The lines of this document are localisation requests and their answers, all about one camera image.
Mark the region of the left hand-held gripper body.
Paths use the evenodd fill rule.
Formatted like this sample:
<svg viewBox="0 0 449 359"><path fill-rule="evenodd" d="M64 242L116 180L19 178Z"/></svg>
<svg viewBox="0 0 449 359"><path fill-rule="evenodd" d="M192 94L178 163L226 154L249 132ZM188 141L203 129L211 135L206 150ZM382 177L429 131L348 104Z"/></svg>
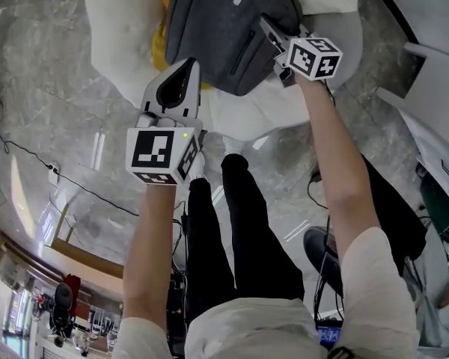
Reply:
<svg viewBox="0 0 449 359"><path fill-rule="evenodd" d="M149 185L183 185L201 151L196 118L140 113L126 134L126 171Z"/></svg>

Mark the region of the person's white shoe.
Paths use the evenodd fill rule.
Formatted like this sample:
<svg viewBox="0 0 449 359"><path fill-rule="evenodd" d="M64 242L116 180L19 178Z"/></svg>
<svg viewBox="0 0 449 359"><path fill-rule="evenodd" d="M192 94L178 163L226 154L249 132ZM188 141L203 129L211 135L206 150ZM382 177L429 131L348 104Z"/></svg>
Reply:
<svg viewBox="0 0 449 359"><path fill-rule="evenodd" d="M224 143L224 154L226 156L236 154L236 155L242 155L245 142L236 140L234 138L229 138L226 136L222 137L223 143Z"/></svg>
<svg viewBox="0 0 449 359"><path fill-rule="evenodd" d="M206 179L204 174L205 158L202 152L198 152L192 166L189 169L189 180Z"/></svg>

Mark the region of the dark grey backpack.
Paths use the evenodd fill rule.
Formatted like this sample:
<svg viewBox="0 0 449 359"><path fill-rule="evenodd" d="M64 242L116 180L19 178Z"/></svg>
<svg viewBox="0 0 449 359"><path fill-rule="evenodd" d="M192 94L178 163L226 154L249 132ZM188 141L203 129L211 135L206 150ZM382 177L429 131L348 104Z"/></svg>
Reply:
<svg viewBox="0 0 449 359"><path fill-rule="evenodd" d="M278 54L260 27L262 17L296 35L302 6L299 0L170 0L165 60L194 58L205 83L245 96L272 73Z"/></svg>

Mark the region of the white sink cabinet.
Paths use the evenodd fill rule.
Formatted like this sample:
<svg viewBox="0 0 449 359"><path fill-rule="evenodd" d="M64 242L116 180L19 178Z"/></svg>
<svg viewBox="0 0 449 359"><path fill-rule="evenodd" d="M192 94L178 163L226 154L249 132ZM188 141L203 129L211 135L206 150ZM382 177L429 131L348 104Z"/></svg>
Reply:
<svg viewBox="0 0 449 359"><path fill-rule="evenodd" d="M449 197L449 55L406 43L404 49L424 59L405 97L384 88L378 97L404 119L420 153L419 162Z"/></svg>

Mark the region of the white round lounge chair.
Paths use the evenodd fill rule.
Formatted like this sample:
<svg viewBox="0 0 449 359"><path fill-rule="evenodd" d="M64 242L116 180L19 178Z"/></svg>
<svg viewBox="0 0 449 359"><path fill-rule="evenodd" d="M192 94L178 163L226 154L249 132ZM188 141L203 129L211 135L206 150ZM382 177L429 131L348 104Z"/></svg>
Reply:
<svg viewBox="0 0 449 359"><path fill-rule="evenodd" d="M307 15L358 12L358 0L299 0ZM152 36L165 18L162 0L85 0L91 25L91 63L135 108L158 74ZM254 141L276 129L309 120L297 87L283 88L275 75L238 97L215 88L201 94L198 117L209 132Z"/></svg>

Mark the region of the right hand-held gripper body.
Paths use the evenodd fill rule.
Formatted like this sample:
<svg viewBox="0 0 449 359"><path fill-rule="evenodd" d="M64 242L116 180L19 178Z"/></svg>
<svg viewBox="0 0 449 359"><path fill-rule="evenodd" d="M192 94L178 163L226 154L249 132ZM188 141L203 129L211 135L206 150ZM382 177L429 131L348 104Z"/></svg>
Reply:
<svg viewBox="0 0 449 359"><path fill-rule="evenodd" d="M303 25L299 27L299 36L286 35L287 52L278 53L274 66L275 74L285 88L296 83L295 75L324 84L335 77L343 53L330 39L317 37Z"/></svg>

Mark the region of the yellow cushion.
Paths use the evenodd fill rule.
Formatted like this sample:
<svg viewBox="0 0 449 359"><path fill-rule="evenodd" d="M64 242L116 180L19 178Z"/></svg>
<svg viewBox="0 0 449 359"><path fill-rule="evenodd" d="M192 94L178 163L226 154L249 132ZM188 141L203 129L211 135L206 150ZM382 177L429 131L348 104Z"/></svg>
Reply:
<svg viewBox="0 0 449 359"><path fill-rule="evenodd" d="M164 19L162 20L160 26L157 28L152 38L151 55L153 65L159 72L163 72L169 67L167 61L165 60L165 29L166 20Z"/></svg>

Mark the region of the person's black trousers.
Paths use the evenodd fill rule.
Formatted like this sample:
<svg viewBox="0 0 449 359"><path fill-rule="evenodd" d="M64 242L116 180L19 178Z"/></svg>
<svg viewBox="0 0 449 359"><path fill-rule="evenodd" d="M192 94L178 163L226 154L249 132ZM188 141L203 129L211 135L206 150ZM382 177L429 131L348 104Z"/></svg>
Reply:
<svg viewBox="0 0 449 359"><path fill-rule="evenodd" d="M207 179L189 183L186 236L187 321L238 298L302 300L302 272L269 227L266 201L248 162L225 156L222 180L232 231L234 265L229 266Z"/></svg>

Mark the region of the person's white shirt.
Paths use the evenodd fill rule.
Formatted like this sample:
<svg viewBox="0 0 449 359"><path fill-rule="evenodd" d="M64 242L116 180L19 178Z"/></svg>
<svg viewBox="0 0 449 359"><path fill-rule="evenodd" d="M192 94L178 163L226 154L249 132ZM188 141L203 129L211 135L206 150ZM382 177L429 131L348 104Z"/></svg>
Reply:
<svg viewBox="0 0 449 359"><path fill-rule="evenodd" d="M196 318L186 359L414 359L415 308L384 232L372 227L349 247L341 267L345 316L328 350L300 300L238 298Z"/></svg>

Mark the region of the blue lit screen device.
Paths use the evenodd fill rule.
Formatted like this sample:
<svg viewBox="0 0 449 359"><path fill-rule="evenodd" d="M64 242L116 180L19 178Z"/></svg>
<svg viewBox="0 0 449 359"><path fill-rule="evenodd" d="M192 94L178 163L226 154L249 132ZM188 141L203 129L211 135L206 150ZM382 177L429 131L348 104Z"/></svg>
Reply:
<svg viewBox="0 0 449 359"><path fill-rule="evenodd" d="M319 326L317 332L320 338L320 345L330 350L339 340L341 327Z"/></svg>

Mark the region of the person's right forearm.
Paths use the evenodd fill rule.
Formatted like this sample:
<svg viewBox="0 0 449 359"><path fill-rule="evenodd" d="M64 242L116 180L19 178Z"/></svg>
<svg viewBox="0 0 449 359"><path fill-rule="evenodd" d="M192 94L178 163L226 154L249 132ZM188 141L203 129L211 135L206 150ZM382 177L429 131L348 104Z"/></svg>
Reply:
<svg viewBox="0 0 449 359"><path fill-rule="evenodd" d="M379 220L362 155L321 82L298 75L308 110L324 195L342 260L350 245Z"/></svg>

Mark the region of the person's left white shoe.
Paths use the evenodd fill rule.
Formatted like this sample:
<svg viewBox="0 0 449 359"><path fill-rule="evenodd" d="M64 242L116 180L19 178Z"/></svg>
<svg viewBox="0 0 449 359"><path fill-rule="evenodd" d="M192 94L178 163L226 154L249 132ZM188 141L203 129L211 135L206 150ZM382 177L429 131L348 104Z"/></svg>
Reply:
<svg viewBox="0 0 449 359"><path fill-rule="evenodd" d="M206 179L204 174L205 158L202 152L198 152L192 166L189 169L189 180Z"/></svg>

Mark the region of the grey cushion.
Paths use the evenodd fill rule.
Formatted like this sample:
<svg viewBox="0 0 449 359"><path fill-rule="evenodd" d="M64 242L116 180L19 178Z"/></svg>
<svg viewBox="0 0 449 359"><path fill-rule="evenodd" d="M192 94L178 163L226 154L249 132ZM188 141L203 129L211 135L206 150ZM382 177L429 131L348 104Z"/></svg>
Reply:
<svg viewBox="0 0 449 359"><path fill-rule="evenodd" d="M317 37L330 39L343 57L335 77L328 80L332 93L347 82L357 71L363 53L363 34L360 16L351 13L322 13L303 16L302 24Z"/></svg>

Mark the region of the person's right white shoe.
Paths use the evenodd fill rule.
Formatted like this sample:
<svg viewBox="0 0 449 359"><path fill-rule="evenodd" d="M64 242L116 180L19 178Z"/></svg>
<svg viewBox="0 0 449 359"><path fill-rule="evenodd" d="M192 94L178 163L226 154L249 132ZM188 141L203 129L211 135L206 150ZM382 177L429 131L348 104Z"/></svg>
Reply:
<svg viewBox="0 0 449 359"><path fill-rule="evenodd" d="M223 143L224 143L224 154L226 156L236 154L236 155L242 155L245 142L236 140L234 138L229 138L226 136L222 137Z"/></svg>

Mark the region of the person's left forearm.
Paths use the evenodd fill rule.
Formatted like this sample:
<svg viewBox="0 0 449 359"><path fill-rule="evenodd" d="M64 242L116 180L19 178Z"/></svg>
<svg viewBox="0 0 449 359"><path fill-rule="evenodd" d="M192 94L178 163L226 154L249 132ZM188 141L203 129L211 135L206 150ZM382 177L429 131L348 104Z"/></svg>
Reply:
<svg viewBox="0 0 449 359"><path fill-rule="evenodd" d="M149 185L123 270L123 316L166 329L176 188Z"/></svg>

